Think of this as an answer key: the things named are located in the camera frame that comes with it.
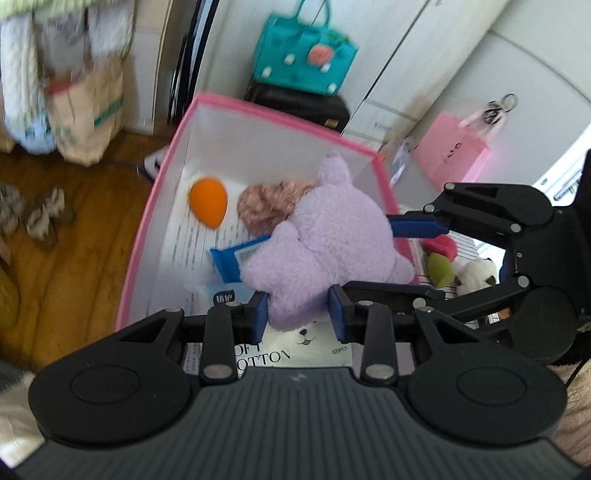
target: teal felt bag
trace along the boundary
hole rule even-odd
[[[329,27],[329,0],[324,3],[324,25],[301,23],[298,18],[305,1],[300,0],[293,17],[269,17],[256,46],[253,77],[269,85],[336,95],[357,47],[347,36]]]

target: black suitcase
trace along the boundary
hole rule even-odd
[[[338,96],[316,95],[289,88],[265,85],[251,79],[244,94],[247,102],[289,113],[339,133],[345,129],[350,115]]]

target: white plush toy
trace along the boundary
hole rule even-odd
[[[495,285],[498,273],[495,263],[489,258],[477,258],[467,263],[456,276],[457,294],[465,295]]]

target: orange makeup sponge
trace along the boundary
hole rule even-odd
[[[228,209],[228,193],[221,181],[203,177],[189,190],[189,206],[201,223],[209,228],[219,227]]]

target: pink shopping bag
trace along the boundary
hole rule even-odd
[[[462,121],[440,113],[414,150],[414,157],[435,188],[441,190],[449,181],[475,181],[480,175],[491,154],[486,142],[503,124],[478,125],[481,113]]]

